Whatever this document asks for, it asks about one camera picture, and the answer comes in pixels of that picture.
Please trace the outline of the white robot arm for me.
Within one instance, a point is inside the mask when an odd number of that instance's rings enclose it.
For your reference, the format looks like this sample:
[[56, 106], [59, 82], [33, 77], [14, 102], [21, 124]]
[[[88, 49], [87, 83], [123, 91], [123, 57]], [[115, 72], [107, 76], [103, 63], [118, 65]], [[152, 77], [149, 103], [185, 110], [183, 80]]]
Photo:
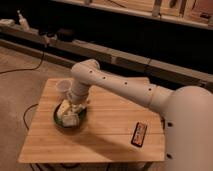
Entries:
[[71, 76], [74, 104], [84, 102], [95, 85], [164, 117], [164, 171], [213, 171], [212, 92], [198, 86], [171, 90], [134, 82], [101, 71], [94, 59], [74, 64]]

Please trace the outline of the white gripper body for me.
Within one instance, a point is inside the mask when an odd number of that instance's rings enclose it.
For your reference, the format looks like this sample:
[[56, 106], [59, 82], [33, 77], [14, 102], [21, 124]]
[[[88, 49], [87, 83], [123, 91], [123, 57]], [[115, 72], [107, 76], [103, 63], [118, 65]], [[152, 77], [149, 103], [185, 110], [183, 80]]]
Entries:
[[79, 114], [83, 111], [89, 103], [88, 96], [78, 96], [73, 93], [66, 94], [68, 101], [71, 103], [71, 111], [75, 114]]

